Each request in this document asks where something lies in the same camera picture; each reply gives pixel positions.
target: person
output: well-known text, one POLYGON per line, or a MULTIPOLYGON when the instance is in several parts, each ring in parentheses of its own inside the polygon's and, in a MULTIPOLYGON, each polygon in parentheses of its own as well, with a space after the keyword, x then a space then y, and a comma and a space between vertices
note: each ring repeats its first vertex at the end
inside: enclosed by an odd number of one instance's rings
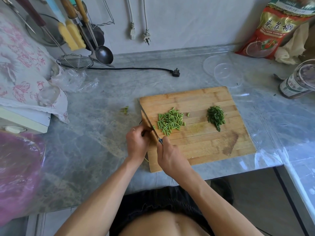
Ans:
POLYGON ((157 143, 158 164, 179 186, 124 193, 149 146, 150 129, 126 135, 122 165, 71 214, 55 236, 262 236, 219 196, 167 137, 157 143))

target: wooden cutting board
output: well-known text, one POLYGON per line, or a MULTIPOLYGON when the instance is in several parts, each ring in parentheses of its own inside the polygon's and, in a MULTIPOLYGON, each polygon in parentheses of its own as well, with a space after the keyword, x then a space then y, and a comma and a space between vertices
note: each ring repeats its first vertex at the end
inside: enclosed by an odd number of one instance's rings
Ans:
MULTIPOLYGON (((191 165, 256 152, 227 87, 147 96, 140 98, 140 104, 160 138, 164 134, 157 127, 158 114, 164 114, 172 107, 184 113, 186 126, 181 126, 180 131, 173 130, 169 139, 173 145, 179 146, 191 165), (224 112, 226 124, 221 125, 221 132, 207 121, 207 109, 211 106, 220 106, 224 112)), ((148 125, 144 116, 142 120, 148 125)), ((151 141, 148 150, 150 171, 157 172, 162 169, 157 163, 156 137, 153 133, 151 137, 155 140, 151 141)))

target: white cloth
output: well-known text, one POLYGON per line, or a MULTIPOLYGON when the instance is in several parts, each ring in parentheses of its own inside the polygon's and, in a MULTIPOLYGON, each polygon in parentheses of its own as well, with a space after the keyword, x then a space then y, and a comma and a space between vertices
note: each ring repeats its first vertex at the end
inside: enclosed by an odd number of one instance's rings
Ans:
POLYGON ((309 23, 300 25, 294 32, 293 37, 284 46, 279 47, 275 53, 277 62, 285 64, 296 64, 295 57, 301 55, 305 49, 304 45, 308 37, 309 23))
POLYGON ((0 7, 0 46, 0 105, 52 113, 69 123, 68 101, 62 90, 50 105, 40 106, 38 95, 51 87, 47 79, 57 64, 45 47, 27 35, 8 7, 0 7))

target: pink floral fabric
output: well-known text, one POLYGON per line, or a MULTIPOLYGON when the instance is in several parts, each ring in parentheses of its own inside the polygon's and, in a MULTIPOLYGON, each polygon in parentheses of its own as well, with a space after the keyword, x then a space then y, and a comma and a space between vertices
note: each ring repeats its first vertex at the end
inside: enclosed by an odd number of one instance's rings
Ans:
POLYGON ((47 79, 56 63, 7 7, 0 8, 0 47, 0 105, 46 111, 68 123, 63 91, 50 106, 39 106, 39 92, 50 85, 47 79))

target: marble countertop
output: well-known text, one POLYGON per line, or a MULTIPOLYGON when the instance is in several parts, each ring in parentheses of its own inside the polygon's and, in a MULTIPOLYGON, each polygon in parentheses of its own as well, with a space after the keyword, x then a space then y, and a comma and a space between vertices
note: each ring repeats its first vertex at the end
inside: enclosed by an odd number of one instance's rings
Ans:
MULTIPOLYGON (((25 215, 76 206, 85 200, 127 156, 125 135, 141 121, 137 98, 178 91, 217 87, 214 76, 203 70, 219 63, 233 63, 244 82, 229 91, 257 149, 256 154, 193 166, 203 179, 212 179, 285 164, 315 219, 315 95, 289 100, 278 92, 276 73, 288 77, 294 66, 267 59, 248 58, 231 46, 154 51, 115 56, 116 67, 178 68, 180 77, 154 70, 87 70, 98 77, 92 93, 68 94, 69 124, 53 117, 48 133, 43 177, 25 215), (129 115, 120 108, 129 105, 129 115)), ((143 162, 127 193, 173 186, 164 172, 150 173, 143 162)))

